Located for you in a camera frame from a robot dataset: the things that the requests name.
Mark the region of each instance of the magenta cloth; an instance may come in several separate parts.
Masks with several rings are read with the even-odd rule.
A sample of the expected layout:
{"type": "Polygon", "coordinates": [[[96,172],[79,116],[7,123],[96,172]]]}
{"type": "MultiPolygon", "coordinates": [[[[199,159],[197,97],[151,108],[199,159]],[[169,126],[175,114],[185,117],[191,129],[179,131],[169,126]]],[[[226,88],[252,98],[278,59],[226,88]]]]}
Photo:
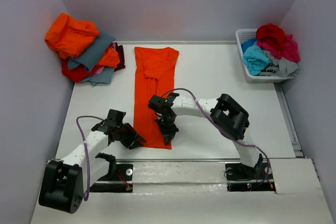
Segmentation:
{"type": "Polygon", "coordinates": [[[282,57],[293,62],[298,62],[301,60],[298,52],[298,44],[293,40],[292,34],[286,34],[285,48],[283,50],[274,49],[267,43],[261,42],[259,40],[257,42],[257,46],[264,50],[268,50],[271,55],[273,55],[274,58],[278,60],[281,60],[282,57]]]}
{"type": "Polygon", "coordinates": [[[104,66],[101,67],[101,68],[99,68],[99,69],[97,69],[96,74],[100,74],[100,73],[102,73],[103,70],[104,70],[104,66]]]}

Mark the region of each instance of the laundry basket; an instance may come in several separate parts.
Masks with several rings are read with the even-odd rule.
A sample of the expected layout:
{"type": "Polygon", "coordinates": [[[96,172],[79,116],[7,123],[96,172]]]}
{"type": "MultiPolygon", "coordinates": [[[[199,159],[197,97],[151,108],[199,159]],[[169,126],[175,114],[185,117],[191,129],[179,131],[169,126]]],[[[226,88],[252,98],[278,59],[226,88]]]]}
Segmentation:
{"type": "Polygon", "coordinates": [[[243,50],[241,49],[241,44],[249,39],[256,37],[257,29],[240,29],[236,31],[236,38],[238,43],[238,48],[240,52],[241,64],[244,67],[244,76],[248,83],[277,83],[282,82],[287,79],[293,79],[294,77],[281,77],[281,76],[252,76],[248,72],[247,67],[243,63],[243,50]]]}

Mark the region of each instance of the gray wall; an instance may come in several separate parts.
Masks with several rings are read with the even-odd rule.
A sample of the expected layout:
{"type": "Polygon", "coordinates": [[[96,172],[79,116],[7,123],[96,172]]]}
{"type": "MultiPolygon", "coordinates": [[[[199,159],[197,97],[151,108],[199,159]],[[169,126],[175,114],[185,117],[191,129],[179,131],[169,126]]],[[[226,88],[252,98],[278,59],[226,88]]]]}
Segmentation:
{"type": "Polygon", "coordinates": [[[280,24],[294,0],[63,0],[118,40],[233,40],[235,31],[280,24]]]}
{"type": "Polygon", "coordinates": [[[44,36],[61,0],[0,0],[0,222],[30,223],[72,84],[44,36]]]}
{"type": "Polygon", "coordinates": [[[336,221],[336,6],[335,0],[296,0],[282,22],[299,44],[298,77],[283,85],[304,153],[315,159],[336,221]]]}

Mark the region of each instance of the orange clothing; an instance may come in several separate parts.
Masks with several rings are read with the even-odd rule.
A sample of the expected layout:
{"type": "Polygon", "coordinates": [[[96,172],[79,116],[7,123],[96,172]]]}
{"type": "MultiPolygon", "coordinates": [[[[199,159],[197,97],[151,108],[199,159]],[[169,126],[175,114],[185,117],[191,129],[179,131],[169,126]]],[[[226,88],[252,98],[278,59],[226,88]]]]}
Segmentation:
{"type": "Polygon", "coordinates": [[[62,59],[78,57],[100,34],[93,22],[77,21],[61,13],[49,29],[45,42],[62,59]]]}
{"type": "Polygon", "coordinates": [[[110,68],[116,68],[120,59],[117,51],[113,47],[113,43],[105,50],[103,57],[97,63],[97,65],[106,66],[110,68]]]}
{"type": "Polygon", "coordinates": [[[154,94],[162,95],[174,88],[175,64],[178,51],[167,47],[152,49],[135,47],[135,104],[134,129],[147,142],[145,147],[171,149],[165,145],[159,126],[158,117],[148,108],[148,102],[154,94]]]}

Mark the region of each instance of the blue cloth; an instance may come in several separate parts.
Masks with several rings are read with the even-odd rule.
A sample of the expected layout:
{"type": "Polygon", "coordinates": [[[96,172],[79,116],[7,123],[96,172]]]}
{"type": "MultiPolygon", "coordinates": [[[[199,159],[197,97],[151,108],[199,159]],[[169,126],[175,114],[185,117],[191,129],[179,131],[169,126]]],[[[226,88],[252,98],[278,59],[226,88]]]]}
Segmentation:
{"type": "Polygon", "coordinates": [[[116,39],[112,36],[100,31],[100,35],[94,40],[94,42],[84,50],[77,58],[69,58],[68,68],[74,69],[80,64],[85,66],[85,71],[90,72],[94,66],[100,61],[105,50],[116,39]]]}
{"type": "Polygon", "coordinates": [[[243,62],[252,76],[260,74],[269,64],[270,59],[264,55],[264,51],[254,43],[253,46],[246,49],[243,62]]]}
{"type": "Polygon", "coordinates": [[[81,82],[90,81],[93,87],[96,86],[98,83],[110,84],[112,81],[113,73],[114,68],[104,67],[102,73],[95,73],[93,76],[87,76],[81,82]]]}
{"type": "Polygon", "coordinates": [[[247,50],[247,48],[253,46],[256,41],[257,41],[257,39],[253,38],[253,39],[249,39],[249,40],[245,41],[244,43],[242,43],[243,54],[245,53],[245,51],[247,50]]]}

